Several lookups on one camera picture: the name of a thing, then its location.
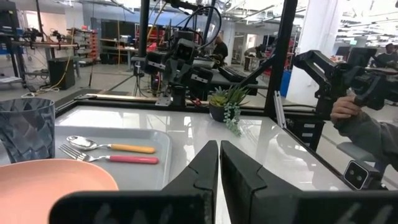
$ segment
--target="hand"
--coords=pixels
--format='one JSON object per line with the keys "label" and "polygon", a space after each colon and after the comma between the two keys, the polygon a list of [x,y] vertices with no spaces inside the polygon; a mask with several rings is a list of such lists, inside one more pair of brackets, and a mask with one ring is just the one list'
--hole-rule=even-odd
{"label": "hand", "polygon": [[347,119],[356,116],[361,112],[361,107],[354,104],[355,96],[344,96],[338,98],[333,104],[331,110],[331,121],[335,122],[338,119]]}

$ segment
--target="white table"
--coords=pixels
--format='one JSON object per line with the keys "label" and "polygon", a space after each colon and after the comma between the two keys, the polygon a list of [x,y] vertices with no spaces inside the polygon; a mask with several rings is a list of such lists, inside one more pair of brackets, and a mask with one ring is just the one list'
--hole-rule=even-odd
{"label": "white table", "polygon": [[[221,140],[228,140],[301,190],[350,190],[275,122],[265,117],[242,116],[240,138],[228,131],[225,124],[203,113],[78,106],[57,118],[56,125],[165,131],[173,139],[170,180],[181,173],[209,140],[217,140],[219,146]],[[220,175],[216,222],[231,223]]]}

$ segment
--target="desk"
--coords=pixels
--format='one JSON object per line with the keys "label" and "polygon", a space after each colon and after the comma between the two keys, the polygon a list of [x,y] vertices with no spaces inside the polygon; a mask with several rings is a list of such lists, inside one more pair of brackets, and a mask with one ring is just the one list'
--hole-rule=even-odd
{"label": "desk", "polygon": [[[192,161],[209,140],[228,140],[280,178],[302,190],[350,190],[269,118],[242,116],[240,138],[208,114],[78,106],[56,120],[62,126],[149,128],[166,132],[173,141],[169,181]],[[277,136],[284,135],[283,145]],[[160,190],[150,186],[141,190]],[[231,223],[221,176],[218,176],[216,222]]]}
{"label": "desk", "polygon": [[109,47],[109,46],[102,46],[102,49],[126,51],[127,52],[127,66],[128,66],[127,72],[131,71],[131,52],[138,52],[138,49],[126,49],[126,48]]}
{"label": "desk", "polygon": [[[16,46],[23,46],[23,47],[30,47],[30,42],[24,41],[12,41],[13,45]],[[33,42],[33,47],[37,48],[44,48],[45,49],[45,59],[49,61],[55,58],[55,49],[69,49],[77,47],[77,44],[68,44],[68,43],[55,43],[55,42]],[[70,60],[73,60],[75,64],[76,75],[80,78],[80,65],[79,65],[79,57],[75,55],[75,50],[73,50],[73,56],[70,57]],[[38,73],[25,73],[23,75],[40,75]]]}

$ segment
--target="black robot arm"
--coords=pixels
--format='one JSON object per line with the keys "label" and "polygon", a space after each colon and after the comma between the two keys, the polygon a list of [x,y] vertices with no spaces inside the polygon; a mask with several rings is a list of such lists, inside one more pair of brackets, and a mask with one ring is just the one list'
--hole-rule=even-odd
{"label": "black robot arm", "polygon": [[319,84],[316,112],[329,118],[333,103],[346,96],[351,89],[358,106],[381,110],[384,100],[398,102],[398,83],[380,70],[352,67],[347,63],[334,63],[318,50],[296,56],[294,65],[307,72]]}

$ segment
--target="pink fork handle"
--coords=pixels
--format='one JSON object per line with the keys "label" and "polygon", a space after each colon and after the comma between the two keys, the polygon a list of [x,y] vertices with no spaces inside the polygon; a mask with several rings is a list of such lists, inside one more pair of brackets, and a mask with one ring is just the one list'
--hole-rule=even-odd
{"label": "pink fork handle", "polygon": [[159,163],[158,158],[147,157],[147,156],[110,156],[109,161],[142,163],[142,164],[158,164]]}

